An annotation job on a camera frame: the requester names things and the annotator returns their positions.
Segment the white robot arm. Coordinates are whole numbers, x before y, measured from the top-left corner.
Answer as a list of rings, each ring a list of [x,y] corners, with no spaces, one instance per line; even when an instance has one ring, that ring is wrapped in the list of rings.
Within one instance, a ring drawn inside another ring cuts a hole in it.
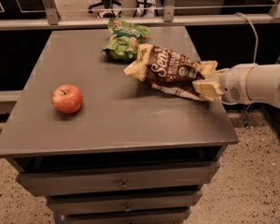
[[[243,63],[192,82],[205,101],[225,105],[262,103],[280,109],[280,64]]]

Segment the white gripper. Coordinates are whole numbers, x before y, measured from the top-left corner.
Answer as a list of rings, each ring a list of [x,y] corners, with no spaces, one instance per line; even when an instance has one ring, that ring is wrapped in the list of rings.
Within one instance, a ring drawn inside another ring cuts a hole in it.
[[[221,97],[225,105],[250,105],[246,86],[249,73],[256,63],[238,64],[228,68],[217,68],[217,61],[194,62],[195,78],[210,78],[222,75],[217,79],[200,79],[192,82],[194,90],[205,101],[214,101]]]

